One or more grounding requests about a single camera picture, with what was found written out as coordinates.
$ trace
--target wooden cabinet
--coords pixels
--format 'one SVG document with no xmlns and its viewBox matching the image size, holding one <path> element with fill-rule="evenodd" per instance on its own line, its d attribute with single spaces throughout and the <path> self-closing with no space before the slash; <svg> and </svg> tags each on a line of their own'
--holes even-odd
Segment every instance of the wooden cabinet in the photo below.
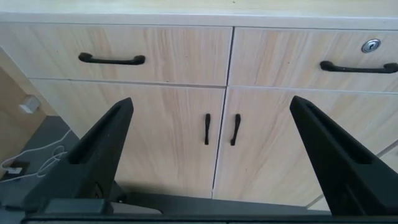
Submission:
<svg viewBox="0 0 398 224">
<path fill-rule="evenodd" d="M 132 98 L 116 174 L 130 190 L 313 204 L 322 191 L 289 111 L 294 95 L 312 101 L 375 154 L 398 139 L 398 73 L 320 69 L 324 60 L 353 68 L 397 63 L 398 32 L 237 27 L 232 37 L 232 27 L 18 23 L 0 30 L 5 52 L 79 137 L 115 102 Z M 381 45 L 364 54 L 370 39 Z M 82 52 L 146 61 L 86 63 L 78 58 Z M 236 114 L 241 124 L 231 146 Z"/>
<path fill-rule="evenodd" d="M 28 77 L 226 85 L 231 27 L 0 25 Z M 81 62 L 82 53 L 142 65 Z"/>
<path fill-rule="evenodd" d="M 117 101 L 134 114 L 116 174 L 129 190 L 211 197 L 224 89 L 33 80 L 82 137 Z M 209 145 L 205 115 L 211 114 Z"/>
<path fill-rule="evenodd" d="M 362 45 L 381 40 L 374 52 Z M 337 66 L 383 68 L 398 63 L 398 32 L 237 28 L 231 56 L 230 85 L 327 90 L 398 91 L 398 72 L 326 72 L 320 62 Z"/>
<path fill-rule="evenodd" d="M 294 95 L 313 102 L 375 154 L 397 139 L 397 95 L 231 87 L 214 198 L 306 206 L 322 194 L 289 111 Z M 232 146 L 236 114 L 241 123 Z"/>
</svg>

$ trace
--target black handle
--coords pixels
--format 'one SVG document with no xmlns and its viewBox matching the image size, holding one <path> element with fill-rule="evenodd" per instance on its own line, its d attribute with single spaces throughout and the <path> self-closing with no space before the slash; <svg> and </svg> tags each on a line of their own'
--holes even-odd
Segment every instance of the black handle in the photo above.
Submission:
<svg viewBox="0 0 398 224">
<path fill-rule="evenodd" d="M 205 145 L 209 145 L 210 114 L 206 114 L 205 126 L 206 126 L 206 128 L 205 128 L 205 131 L 206 131 Z"/>
<path fill-rule="evenodd" d="M 235 130 L 234 137 L 231 139 L 231 145 L 234 146 L 236 142 L 236 136 L 238 135 L 239 125 L 241 125 L 241 115 L 235 115 Z"/>
<path fill-rule="evenodd" d="M 135 56 L 132 60 L 104 60 L 104 59 L 95 59 L 89 53 L 80 53 L 79 60 L 86 63 L 108 63 L 114 65 L 142 65 L 145 63 L 145 56 L 138 55 Z"/>
<path fill-rule="evenodd" d="M 361 73 L 385 73 L 392 74 L 398 72 L 398 63 L 387 63 L 384 68 L 346 68 L 339 67 L 329 61 L 320 63 L 321 69 L 328 72 L 361 72 Z"/>
</svg>

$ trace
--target lock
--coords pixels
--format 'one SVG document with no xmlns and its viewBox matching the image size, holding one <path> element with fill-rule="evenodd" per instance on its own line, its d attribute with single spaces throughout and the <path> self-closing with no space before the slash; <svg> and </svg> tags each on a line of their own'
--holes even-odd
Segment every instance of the lock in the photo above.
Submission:
<svg viewBox="0 0 398 224">
<path fill-rule="evenodd" d="M 381 44 L 379 39 L 372 39 L 367 41 L 365 44 L 362 45 L 362 52 L 370 53 L 375 51 Z"/>
</svg>

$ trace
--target floor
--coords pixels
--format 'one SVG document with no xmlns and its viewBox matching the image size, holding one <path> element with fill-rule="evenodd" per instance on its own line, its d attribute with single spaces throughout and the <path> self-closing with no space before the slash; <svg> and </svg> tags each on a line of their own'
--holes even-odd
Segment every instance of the floor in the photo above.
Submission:
<svg viewBox="0 0 398 224">
<path fill-rule="evenodd" d="M 60 117 L 49 116 L 35 132 L 32 139 L 26 144 L 24 150 L 41 147 L 61 139 L 69 127 Z M 30 162 L 27 173 L 36 172 L 58 145 L 64 145 L 69 151 L 78 138 L 70 132 L 65 139 L 49 148 L 28 152 L 17 161 Z M 41 178 L 27 177 L 18 181 L 0 183 L 0 220 L 2 223 L 18 222 L 23 212 L 16 211 L 25 195 L 37 184 Z M 166 214 L 241 214 L 241 215 L 329 215 L 329 212 L 307 210 L 305 207 L 271 205 L 263 203 L 243 203 L 205 198 L 176 197 L 169 195 L 156 195 L 144 193 L 131 193 L 134 204 L 142 207 L 154 208 Z"/>
</svg>

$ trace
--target light wood surface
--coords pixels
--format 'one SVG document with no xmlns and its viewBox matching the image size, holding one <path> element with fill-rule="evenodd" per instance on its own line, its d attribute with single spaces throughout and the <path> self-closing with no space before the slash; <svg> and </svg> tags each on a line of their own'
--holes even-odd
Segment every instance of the light wood surface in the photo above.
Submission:
<svg viewBox="0 0 398 224">
<path fill-rule="evenodd" d="M 374 52 L 362 45 L 381 40 Z M 279 86 L 359 91 L 398 91 L 398 73 L 325 72 L 319 63 L 382 68 L 398 63 L 398 32 L 237 28 L 230 85 Z"/>
<path fill-rule="evenodd" d="M 131 97 L 132 122 L 116 181 L 141 192 L 211 197 L 223 89 L 33 80 L 82 137 L 117 101 Z M 205 115 L 210 143 L 204 144 Z"/>
<path fill-rule="evenodd" d="M 230 27 L 4 26 L 4 47 L 28 77 L 226 85 Z M 113 60 L 144 55 L 146 61 L 84 63 L 82 52 Z"/>
<path fill-rule="evenodd" d="M 395 0 L 0 0 L 0 21 L 398 29 Z"/>
<path fill-rule="evenodd" d="M 398 147 L 393 148 L 389 152 L 385 153 L 380 159 L 385 162 L 391 169 L 398 172 Z M 326 199 L 322 197 L 319 201 L 314 203 L 308 209 L 310 210 L 323 210 L 323 211 L 330 211 L 328 202 Z"/>
<path fill-rule="evenodd" d="M 47 100 L 36 90 L 28 78 L 21 72 L 18 66 L 8 57 L 0 47 L 0 67 L 17 83 L 26 94 L 35 96 L 40 101 L 40 108 L 48 116 L 58 116 Z"/>
<path fill-rule="evenodd" d="M 398 137 L 398 95 L 239 87 L 227 94 L 216 199 L 307 206 L 322 193 L 289 111 L 294 95 L 312 101 L 373 153 Z"/>
<path fill-rule="evenodd" d="M 27 94 L 0 67 L 0 163 L 17 155 L 45 119 L 45 113 L 39 108 L 33 114 L 27 114 L 19 105 Z"/>
</svg>

